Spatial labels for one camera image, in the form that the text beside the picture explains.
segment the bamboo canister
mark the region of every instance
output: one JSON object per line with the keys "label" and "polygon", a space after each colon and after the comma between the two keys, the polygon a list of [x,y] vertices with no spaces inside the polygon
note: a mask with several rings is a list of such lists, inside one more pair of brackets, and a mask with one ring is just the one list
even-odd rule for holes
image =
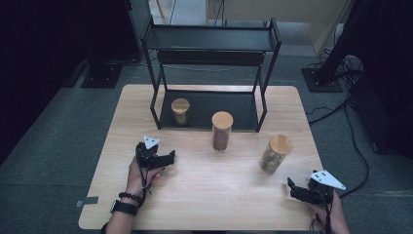
{"label": "bamboo canister", "polygon": [[185,98],[177,98],[170,105],[173,111],[173,120],[176,125],[186,126],[189,123],[189,101]]}
{"label": "bamboo canister", "polygon": [[216,112],[212,116],[212,147],[216,150],[225,150],[232,130],[234,119],[225,111]]}
{"label": "bamboo canister", "polygon": [[274,173],[291,150],[292,144],[287,136],[271,137],[259,162],[261,170],[267,174]]}

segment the cork lid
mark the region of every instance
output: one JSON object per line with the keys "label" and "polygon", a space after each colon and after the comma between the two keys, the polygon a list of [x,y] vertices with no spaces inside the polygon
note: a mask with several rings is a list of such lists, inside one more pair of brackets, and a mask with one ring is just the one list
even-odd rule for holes
{"label": "cork lid", "polygon": [[176,114],[183,114],[189,109],[189,101],[184,98],[177,98],[172,102],[170,107]]}
{"label": "cork lid", "polygon": [[284,135],[275,135],[270,139],[270,147],[274,152],[286,155],[292,150],[291,141],[287,136]]}
{"label": "cork lid", "polygon": [[219,111],[212,116],[212,124],[215,128],[226,130],[234,124],[234,119],[230,113]]}

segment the shelf tier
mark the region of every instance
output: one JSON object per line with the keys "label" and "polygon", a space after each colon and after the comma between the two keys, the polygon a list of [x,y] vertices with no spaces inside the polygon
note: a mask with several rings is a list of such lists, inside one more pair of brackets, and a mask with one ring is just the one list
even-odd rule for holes
{"label": "shelf tier", "polygon": [[[190,103],[190,121],[187,126],[177,126],[173,121],[170,107],[177,98],[185,98]],[[233,130],[256,131],[258,127],[257,108],[253,92],[215,92],[167,90],[162,106],[160,126],[162,128],[211,129],[212,115],[226,111],[234,118]]]}

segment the human hand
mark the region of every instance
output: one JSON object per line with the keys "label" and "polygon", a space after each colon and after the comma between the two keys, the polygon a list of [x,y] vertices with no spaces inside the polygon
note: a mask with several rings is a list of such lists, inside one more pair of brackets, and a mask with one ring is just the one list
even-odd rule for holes
{"label": "human hand", "polygon": [[[159,172],[164,168],[153,169],[151,171],[143,170],[143,176],[146,178],[146,185],[149,185],[152,179],[158,179],[161,177]],[[133,157],[128,174],[128,185],[125,192],[130,193],[132,195],[139,195],[141,197],[142,194],[142,177],[140,175],[139,166],[136,162],[136,157]]]}
{"label": "human hand", "polygon": [[[325,228],[327,213],[325,208],[321,208],[317,205],[308,204],[312,212],[312,219],[318,219],[321,221]],[[346,218],[344,217],[343,204],[337,192],[334,190],[333,203],[331,205],[330,213],[331,232],[333,234],[347,234],[350,233],[349,226],[347,225]]]}

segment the watch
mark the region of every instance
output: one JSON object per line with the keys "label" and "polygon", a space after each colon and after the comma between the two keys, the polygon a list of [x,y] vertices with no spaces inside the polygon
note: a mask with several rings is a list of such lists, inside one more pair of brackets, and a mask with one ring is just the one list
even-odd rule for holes
{"label": "watch", "polygon": [[137,206],[128,204],[128,203],[121,203],[118,200],[113,202],[112,208],[110,209],[110,213],[113,212],[121,212],[126,213],[129,215],[136,216],[137,215]]}

